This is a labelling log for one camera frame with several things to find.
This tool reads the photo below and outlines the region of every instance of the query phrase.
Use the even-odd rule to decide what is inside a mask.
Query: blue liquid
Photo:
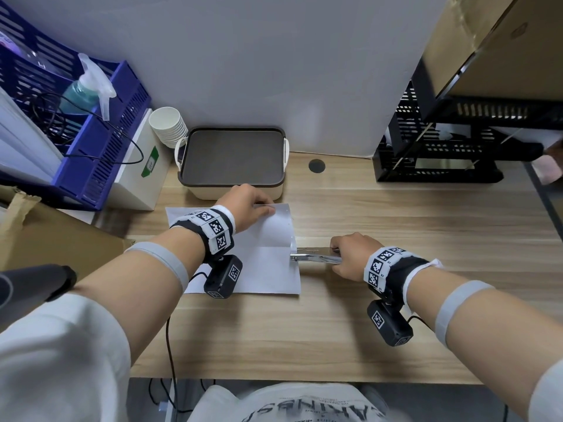
[[[99,101],[98,94],[84,87],[78,80],[71,84],[62,95],[73,101],[80,108],[88,111],[94,111]],[[59,106],[61,112],[65,114],[88,114],[80,108],[61,98],[61,104]]]

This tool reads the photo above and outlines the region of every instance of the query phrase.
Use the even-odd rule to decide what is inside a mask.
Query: white box
[[[166,173],[172,162],[172,150],[158,139],[149,125],[152,109],[147,109],[133,141],[139,145],[145,158],[138,164],[124,164],[108,196],[108,207],[135,210],[154,210]],[[140,157],[135,145],[130,144],[124,162]]]

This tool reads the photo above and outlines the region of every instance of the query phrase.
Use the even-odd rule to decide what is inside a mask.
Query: blue plastic file organizer
[[[62,94],[82,74],[78,52],[38,31],[1,0],[0,30],[73,77],[69,80],[43,70],[0,45],[0,85],[24,112],[28,112],[26,101],[32,94],[45,91]],[[132,138],[150,105],[149,94],[127,62],[92,60],[110,77],[117,92],[117,97],[110,99],[110,122]],[[99,107],[94,112],[100,114]],[[68,115],[67,118],[70,124],[65,129],[65,136],[74,140],[69,147],[60,147],[61,152],[90,155],[102,160],[63,158],[55,177],[47,186],[23,182],[1,171],[0,183],[40,196],[44,203],[53,207],[101,210],[119,170],[119,164],[106,160],[123,161],[130,142],[93,115]]]

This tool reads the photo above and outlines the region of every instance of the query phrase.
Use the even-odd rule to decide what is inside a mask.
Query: pink object
[[[553,183],[563,176],[563,171],[551,155],[542,155],[531,164],[542,185]]]

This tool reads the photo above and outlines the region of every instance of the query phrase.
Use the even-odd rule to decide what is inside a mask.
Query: wooden desk
[[[315,157],[291,155],[281,199],[291,205],[298,246],[360,231],[438,257],[563,321],[563,244],[521,163],[502,163],[498,184],[383,184],[370,160],[320,156],[327,169],[315,174],[307,168]],[[157,209],[132,214],[128,236],[166,229],[166,206],[202,205],[209,202],[189,194],[171,167]],[[367,318],[373,296],[365,285],[311,263],[302,264],[301,281],[299,297],[184,295],[170,327],[178,377],[478,382],[418,321],[407,345],[386,346]],[[132,376],[170,376],[163,331]]]

